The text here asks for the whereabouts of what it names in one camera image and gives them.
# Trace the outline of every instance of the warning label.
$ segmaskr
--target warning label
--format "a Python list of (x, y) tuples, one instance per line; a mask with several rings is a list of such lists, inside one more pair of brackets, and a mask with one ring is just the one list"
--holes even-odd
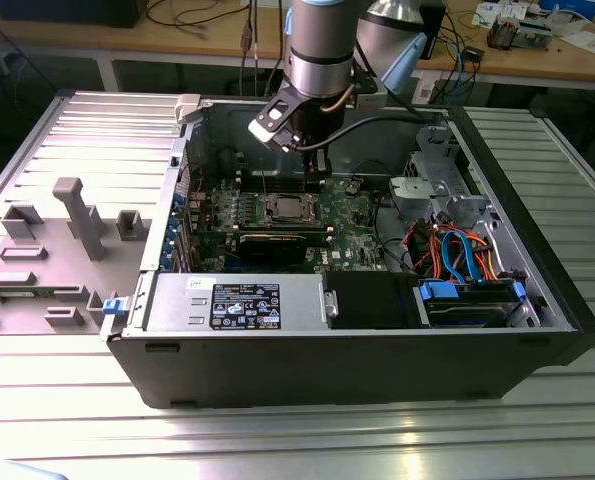
[(210, 326), (213, 330), (281, 328), (279, 285), (216, 284)]

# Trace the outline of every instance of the black computer case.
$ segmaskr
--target black computer case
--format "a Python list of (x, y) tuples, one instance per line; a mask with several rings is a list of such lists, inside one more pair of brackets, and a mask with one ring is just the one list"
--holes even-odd
[(148, 0), (0, 0), (3, 20), (63, 22), (132, 28)]

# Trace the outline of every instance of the metal bracket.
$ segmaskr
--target metal bracket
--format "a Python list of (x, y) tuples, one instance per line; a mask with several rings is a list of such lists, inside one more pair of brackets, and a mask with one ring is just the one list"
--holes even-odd
[(330, 292), (324, 292), (324, 309), (326, 311), (326, 317), (335, 318), (339, 315), (339, 306), (337, 305), (337, 292), (331, 290)]
[(201, 96), (194, 93), (186, 93), (177, 98), (175, 104), (175, 120), (179, 124), (188, 123), (192, 120), (190, 115), (201, 108)]

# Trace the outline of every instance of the workbench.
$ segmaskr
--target workbench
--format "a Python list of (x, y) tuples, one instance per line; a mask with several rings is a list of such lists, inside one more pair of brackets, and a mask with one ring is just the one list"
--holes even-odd
[[(178, 11), (196, 4), (196, 0), (177, 0), (175, 3)], [(477, 1), (449, 0), (448, 5), (457, 30), (467, 44), (486, 52), (477, 82), (595, 90), (595, 54), (559, 39), (553, 40), (548, 51), (489, 49), (486, 46), (488, 30), (468, 28), (472, 15), (466, 13), (476, 7)], [(199, 12), (194, 17), (185, 18), (206, 18), (239, 7), (239, 0), (225, 0), (210, 9), (210, 15)], [(169, 9), (163, 4), (154, 9), (152, 15), (164, 22), (172, 21)], [(121, 81), (114, 65), (116, 60), (239, 66), (245, 15), (240, 12), (206, 24), (205, 32), (209, 35), (206, 40), (173, 27), (157, 25), (145, 17), (132, 29), (2, 20), (0, 27), (27, 54), (93, 59), (97, 62), (104, 88), (120, 91)], [(276, 9), (260, 8), (258, 23), (259, 66), (272, 68), (279, 55)], [(1, 35), (0, 52), (14, 52)], [(437, 45), (432, 58), (420, 61), (413, 74), (420, 79), (415, 103), (427, 103), (435, 82), (446, 78), (453, 67), (454, 61), (445, 45)]]

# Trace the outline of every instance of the wire bundle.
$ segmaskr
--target wire bundle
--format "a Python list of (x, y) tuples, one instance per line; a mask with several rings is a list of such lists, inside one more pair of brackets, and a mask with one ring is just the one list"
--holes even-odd
[[(406, 248), (416, 231), (416, 227), (417, 225), (414, 224), (404, 237), (402, 244)], [(436, 228), (429, 228), (429, 233), (429, 251), (415, 263), (413, 271), (430, 278), (442, 279), (442, 277), (448, 277), (452, 281), (463, 284), (466, 283), (466, 278), (458, 271), (457, 267), (461, 261), (465, 261), (472, 281), (481, 279), (499, 280), (493, 266), (492, 245), (488, 244), (479, 235), (451, 225), (438, 225)], [(456, 244), (463, 248), (454, 263), (450, 259), (450, 244)], [(419, 270), (429, 257), (432, 259), (432, 272), (428, 269), (422, 274)]]
[[(464, 75), (464, 70), (465, 70), (465, 61), (464, 61), (462, 52), (466, 48), (466, 41), (464, 40), (464, 37), (457, 32), (457, 29), (455, 27), (455, 22), (453, 21), (453, 19), (451, 18), (450, 14), (448, 12), (446, 12), (445, 18), (448, 19), (451, 26), (450, 26), (450, 28), (442, 26), (441, 33), (437, 37), (437, 39), (444, 42), (448, 47), (450, 47), (449, 54), (450, 54), (451, 58), (455, 61), (455, 66), (453, 67), (450, 74), (448, 75), (448, 78), (444, 82), (444, 85), (437, 90), (437, 93), (435, 94), (435, 96), (430, 100), (431, 104), (435, 103), (440, 96), (441, 96), (442, 102), (444, 101), (446, 96), (449, 96), (448, 103), (452, 104), (452, 103), (454, 103), (454, 101), (457, 97), (464, 95), (464, 94), (467, 94), (466, 102), (468, 102), (470, 95), (475, 88), (475, 84), (477, 82), (477, 74), (479, 73), (479, 64), (477, 64), (475, 62), (471, 62), (473, 65), (473, 73), (466, 80), (463, 80), (463, 75)], [(443, 32), (452, 34), (454, 41), (451, 38), (447, 37)], [(453, 78), (453, 75), (455, 74), (455, 72), (457, 72), (457, 82), (451, 89), (447, 89), (448, 82)], [(465, 85), (468, 84), (469, 82), (470, 82), (470, 86), (468, 88), (464, 88)]]

